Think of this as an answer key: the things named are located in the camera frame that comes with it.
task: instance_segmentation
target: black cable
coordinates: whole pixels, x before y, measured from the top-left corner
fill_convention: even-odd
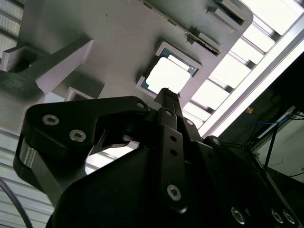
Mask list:
[[[292,175],[292,176],[289,176],[289,177],[296,177],[296,176],[300,176],[300,175],[302,175],[302,174],[304,174],[304,172],[301,172],[301,173],[299,173],[299,174]]]
[[[271,156],[271,152],[272,152],[272,148],[274,146],[274,143],[275,143],[275,140],[276,140],[276,133],[277,133],[277,130],[279,129],[279,124],[275,125],[274,126],[274,130],[273,130],[273,133],[272,133],[272,137],[271,137],[271,141],[270,141],[270,145],[269,145],[269,149],[268,149],[268,152],[267,152],[267,156],[266,156],[266,160],[265,160],[265,164],[264,164],[264,170],[267,169],[268,167],[268,164],[269,164],[269,160],[270,160],[270,156]]]
[[[3,189],[5,194],[10,198],[14,206],[16,207],[17,211],[21,215],[24,224],[27,228],[33,228],[33,225],[31,221],[29,220],[29,216],[27,215],[26,211],[24,210],[23,206],[17,199],[16,195],[13,193],[13,191],[9,188],[9,186],[0,178],[0,187]]]

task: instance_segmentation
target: black metal bracket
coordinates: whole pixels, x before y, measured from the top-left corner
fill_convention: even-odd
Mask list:
[[[219,138],[202,140],[177,94],[162,89],[155,101],[157,110],[137,97],[28,109],[14,168],[56,207],[49,227],[298,227],[264,173]],[[85,174],[90,154],[130,141],[140,148]]]

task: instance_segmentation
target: metal slot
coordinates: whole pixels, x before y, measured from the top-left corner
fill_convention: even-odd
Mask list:
[[[215,56],[219,55],[219,52],[217,52],[214,49],[209,48],[209,46],[207,46],[205,42],[201,42],[200,40],[196,39],[196,37],[191,36],[190,34],[189,34],[188,42],[191,43],[192,45],[195,44],[195,43],[197,43],[200,46],[202,46],[204,49],[206,49],[207,51],[209,51],[212,54],[214,54]]]
[[[238,8],[233,5],[230,1],[216,0],[215,1],[225,12],[226,14],[233,19],[237,24],[242,25],[244,20],[235,12]]]
[[[215,56],[218,56],[220,54],[220,51],[218,51],[216,48],[214,48],[211,44],[209,44],[208,42],[200,39],[199,37],[195,36],[191,32],[189,32],[182,25],[180,25],[179,23],[177,23],[176,21],[174,21],[172,18],[169,18],[164,12],[162,12],[158,8],[154,7],[153,5],[151,5],[150,3],[146,2],[145,0],[141,0],[141,2],[143,3],[144,6],[146,6],[149,9],[155,11],[156,13],[160,14],[163,18],[165,18],[172,25],[177,26],[179,29],[183,30],[186,34],[188,34],[189,37],[190,37],[190,39],[188,41],[191,42],[190,40],[192,40],[191,44],[193,44],[194,43],[193,41],[195,41],[196,43],[198,43],[199,45],[203,46],[206,50],[208,50],[209,52],[211,52]]]

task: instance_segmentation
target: screw hole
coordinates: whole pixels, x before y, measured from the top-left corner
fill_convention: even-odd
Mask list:
[[[170,153],[173,155],[173,156],[177,156],[177,152],[175,150],[170,150]]]
[[[169,115],[169,116],[173,116],[172,113],[169,112],[169,111],[166,111],[165,113],[166,113],[167,115]]]
[[[47,121],[48,121],[48,122],[54,123],[54,122],[56,121],[56,119],[55,119],[54,117],[49,117],[49,118],[47,119]]]
[[[79,138],[79,139],[80,139],[80,138],[82,137],[82,134],[80,134],[80,133],[75,133],[74,136],[75,136],[76,138]]]
[[[137,106],[140,107],[140,108],[144,108],[144,104],[142,104],[140,102],[137,102]]]
[[[176,141],[177,141],[177,139],[176,139],[174,136],[171,136],[170,138],[171,138],[171,140],[172,140],[173,142],[176,142]]]

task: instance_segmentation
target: silver screw head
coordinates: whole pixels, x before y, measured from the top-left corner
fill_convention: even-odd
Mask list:
[[[45,115],[42,117],[42,121],[46,125],[54,126],[59,123],[59,119],[55,115]]]
[[[214,142],[216,145],[219,145],[218,139],[214,138],[214,139],[212,139],[212,140],[213,140],[213,142]]]
[[[271,210],[271,214],[272,216],[275,218],[275,220],[281,224],[284,223],[282,217],[275,211],[275,210]]]
[[[170,184],[167,187],[167,193],[174,201],[179,201],[181,199],[181,191],[173,184]]]
[[[189,124],[190,126],[194,125],[194,123],[191,120],[186,120],[186,123]]]
[[[137,106],[140,107],[140,108],[144,108],[144,105],[140,102],[137,102]]]
[[[294,218],[287,211],[283,210],[283,214],[291,224],[295,223]]]
[[[82,143],[86,139],[86,134],[78,129],[72,130],[69,134],[70,139],[75,141],[75,142],[80,142]]]
[[[245,218],[244,218],[243,214],[237,208],[232,207],[231,214],[239,224],[241,224],[241,225],[245,224]]]
[[[166,113],[167,115],[169,115],[169,116],[172,116],[172,113],[169,112],[169,111],[166,111],[165,113]]]

